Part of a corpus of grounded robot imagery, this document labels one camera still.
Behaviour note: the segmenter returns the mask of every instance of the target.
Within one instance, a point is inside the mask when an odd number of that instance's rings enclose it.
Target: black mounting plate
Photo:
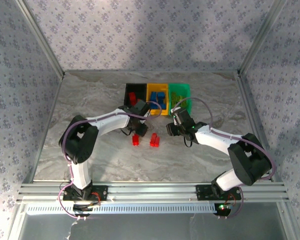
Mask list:
[[[228,191],[225,191],[220,197],[217,197],[212,192],[211,185],[196,185],[195,186],[196,198],[198,201],[226,201],[228,200],[229,194],[233,194],[235,200],[241,200],[241,194],[239,187],[233,187]]]
[[[108,196],[108,186],[106,185],[92,185],[91,193],[98,193],[101,201],[106,201]],[[67,187],[63,193],[63,201],[82,201],[82,197],[77,193],[72,186]],[[84,201],[98,201],[96,195],[90,194]]]

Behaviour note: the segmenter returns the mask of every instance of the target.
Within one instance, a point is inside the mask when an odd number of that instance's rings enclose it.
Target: enclosure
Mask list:
[[[257,136],[275,176],[242,187],[236,218],[217,220],[213,202],[191,210],[196,185],[231,169],[230,158],[185,147],[167,134],[172,117],[159,116],[138,146],[120,130],[97,138],[90,175],[119,205],[91,221],[67,218],[56,201],[70,179],[58,141],[74,116],[122,106],[127,83],[189,84],[215,129]],[[195,100],[191,117],[210,121]],[[300,239],[300,0],[0,1],[0,238],[91,238],[96,225],[111,239],[176,229],[176,239]]]

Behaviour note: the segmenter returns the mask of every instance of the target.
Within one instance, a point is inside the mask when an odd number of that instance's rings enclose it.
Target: floral wallpaper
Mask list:
[[[273,0],[27,0],[64,70],[238,69]]]
[[[300,0],[288,0],[246,79],[300,226]]]
[[[59,79],[13,0],[0,1],[0,239],[35,160]]]

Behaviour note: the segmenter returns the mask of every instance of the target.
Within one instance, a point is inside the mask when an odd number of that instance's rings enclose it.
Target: yellow bin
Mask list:
[[[166,83],[148,83],[146,85],[146,100],[150,101],[150,96],[152,92],[164,92],[165,99],[163,103],[166,104],[166,109],[162,109],[161,115],[168,115],[169,114],[169,91],[168,91],[168,84]],[[160,113],[159,109],[152,109],[151,115],[157,115]]]

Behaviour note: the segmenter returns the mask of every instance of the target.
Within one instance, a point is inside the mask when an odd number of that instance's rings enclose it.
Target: marble surface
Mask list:
[[[236,81],[215,73],[66,73],[42,149],[35,180],[68,180],[69,171],[58,141],[71,119],[81,114],[95,117],[113,111],[124,101],[126,83],[188,83],[191,95],[205,100],[213,112],[214,127],[233,134],[251,132]],[[208,123],[209,112],[193,101],[192,117]],[[231,168],[227,155],[214,148],[184,145],[182,137],[167,134],[171,117],[146,121],[149,129],[139,146],[119,129],[97,138],[89,158],[93,181],[204,181],[210,182]],[[159,148],[149,146],[152,133]]]

